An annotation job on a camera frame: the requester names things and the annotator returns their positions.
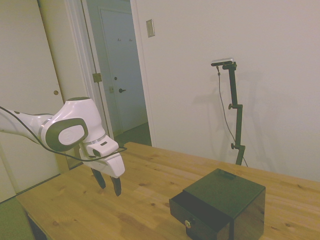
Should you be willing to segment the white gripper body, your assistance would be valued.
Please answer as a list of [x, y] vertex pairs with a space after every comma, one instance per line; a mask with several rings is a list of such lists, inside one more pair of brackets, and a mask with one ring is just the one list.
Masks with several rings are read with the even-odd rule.
[[115, 153], [99, 160], [84, 161], [83, 163], [113, 178], [119, 178], [125, 172], [124, 162], [120, 153]]

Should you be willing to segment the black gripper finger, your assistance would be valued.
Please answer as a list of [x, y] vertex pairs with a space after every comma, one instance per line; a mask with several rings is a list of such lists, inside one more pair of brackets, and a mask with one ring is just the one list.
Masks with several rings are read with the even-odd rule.
[[119, 177], [116, 178], [116, 177], [112, 177], [112, 176], [110, 176], [110, 179], [113, 184], [114, 192], [115, 192], [116, 196], [119, 197], [122, 193], [121, 179]]
[[100, 188], [104, 189], [106, 187], [106, 182], [104, 180], [104, 177], [102, 176], [102, 173], [94, 168], [91, 168], [91, 171], [97, 183], [99, 184]]

